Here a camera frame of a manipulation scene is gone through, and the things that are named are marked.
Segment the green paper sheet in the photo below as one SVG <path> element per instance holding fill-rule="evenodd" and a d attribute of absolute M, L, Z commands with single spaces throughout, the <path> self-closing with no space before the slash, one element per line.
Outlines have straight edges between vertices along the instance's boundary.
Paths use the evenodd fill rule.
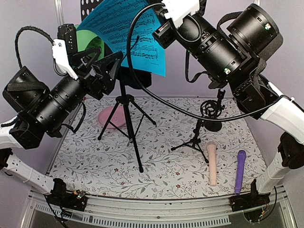
<path fill-rule="evenodd" d="M 89 30 L 78 30 L 79 24 L 75 25 L 76 28 L 76 38 L 77 38 L 77 48 L 78 51 L 84 51 L 96 47 L 101 48 L 101 54 L 98 60 L 104 58 L 105 54 L 105 43 L 101 40 L 95 33 Z"/>

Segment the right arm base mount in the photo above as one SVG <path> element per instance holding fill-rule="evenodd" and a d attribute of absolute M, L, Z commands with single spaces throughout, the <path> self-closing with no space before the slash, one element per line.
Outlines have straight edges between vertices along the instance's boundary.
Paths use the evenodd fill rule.
<path fill-rule="evenodd" d="M 257 180 L 254 179 L 250 184 L 250 192 L 243 195 L 235 195 L 229 198 L 229 204 L 233 212 L 252 209 L 254 207 L 260 206 L 260 209 L 252 210 L 245 212 L 243 215 L 245 219 L 251 223 L 260 223 L 261 221 L 266 220 L 274 211 L 277 203 L 277 189 L 275 190 L 275 201 L 272 206 L 272 209 L 266 213 L 266 209 L 269 208 L 270 203 L 270 193 L 259 194 L 257 191 Z"/>

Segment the pink beige microphone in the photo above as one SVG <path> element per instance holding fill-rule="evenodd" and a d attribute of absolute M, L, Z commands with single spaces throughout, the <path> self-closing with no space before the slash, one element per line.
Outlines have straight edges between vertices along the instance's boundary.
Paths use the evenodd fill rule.
<path fill-rule="evenodd" d="M 215 187 L 217 184 L 216 147 L 215 142 L 208 142 L 207 144 L 209 156 L 209 181 L 211 187 Z"/>

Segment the blue sheet music paper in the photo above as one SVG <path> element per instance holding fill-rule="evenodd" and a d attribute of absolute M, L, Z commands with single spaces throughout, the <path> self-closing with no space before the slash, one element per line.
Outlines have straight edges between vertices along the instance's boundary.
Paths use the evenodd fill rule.
<path fill-rule="evenodd" d="M 125 54 L 131 22 L 147 5 L 145 0 L 104 0 L 77 29 L 95 33 L 113 53 Z M 134 69 L 166 76 L 165 50 L 152 36 L 160 25 L 152 9 L 140 16 L 132 33 L 131 58 Z"/>

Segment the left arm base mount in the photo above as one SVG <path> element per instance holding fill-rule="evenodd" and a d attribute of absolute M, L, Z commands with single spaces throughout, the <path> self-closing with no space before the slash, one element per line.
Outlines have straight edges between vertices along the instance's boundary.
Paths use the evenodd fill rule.
<path fill-rule="evenodd" d="M 88 197 L 83 190 L 67 190 L 66 183 L 59 178 L 53 179 L 54 186 L 47 195 L 47 202 L 60 208 L 85 211 Z"/>

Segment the black perforated music stand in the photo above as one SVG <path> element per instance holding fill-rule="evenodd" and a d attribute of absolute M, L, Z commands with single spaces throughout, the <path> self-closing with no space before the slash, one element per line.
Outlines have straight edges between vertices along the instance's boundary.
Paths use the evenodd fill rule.
<path fill-rule="evenodd" d="M 113 111 L 111 112 L 110 116 L 108 117 L 108 119 L 107 119 L 105 125 L 103 126 L 102 131 L 99 134 L 97 139 L 98 140 L 102 139 L 102 136 L 105 133 L 108 126 L 112 126 L 115 129 L 117 129 L 120 133 L 122 133 L 125 137 L 127 137 L 129 139 L 130 143 L 133 144 L 138 166 L 139 166 L 139 172 L 143 173 L 143 166 L 142 166 L 142 162 L 141 162 L 141 158 L 139 155 L 138 146 L 137 146 L 137 142 L 136 142 L 136 138 L 135 138 L 140 127 L 138 126 L 136 130 L 133 129 L 131 114 L 130 114 L 130 110 L 129 110 L 129 104 L 133 104 L 133 106 L 142 113 L 142 117 L 146 117 L 153 125 L 156 125 L 156 122 L 135 102 L 134 96 L 126 93 L 126 89 L 125 89 L 126 86 L 129 86 L 133 89 L 139 89 L 139 86 L 137 85 L 137 83 L 134 81 L 134 79 L 131 76 L 130 69 L 127 67 L 124 67 L 124 66 L 120 67 L 118 76 L 117 76 L 117 80 L 119 81 L 119 84 L 120 84 L 121 95 L 116 97 L 116 99 L 115 99 L 116 104 L 114 105 Z M 119 105 L 123 106 L 125 120 L 126 120 L 126 124 L 120 128 L 115 126 L 110 121 Z"/>

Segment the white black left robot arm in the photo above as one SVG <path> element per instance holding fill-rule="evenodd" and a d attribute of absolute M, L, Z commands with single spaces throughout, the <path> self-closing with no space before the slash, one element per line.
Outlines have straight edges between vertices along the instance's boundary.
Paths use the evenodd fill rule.
<path fill-rule="evenodd" d="M 17 112 L 0 126 L 0 168 L 19 177 L 24 183 L 52 198 L 60 206 L 67 206 L 71 197 L 54 180 L 22 162 L 13 148 L 39 147 L 44 134 L 60 138 L 65 119 L 82 103 L 86 95 L 100 100 L 110 94 L 115 85 L 123 53 L 116 52 L 99 59 L 101 49 L 75 52 L 55 48 L 55 63 L 66 75 L 49 89 L 27 67 L 22 67 L 3 91 L 3 97 Z"/>

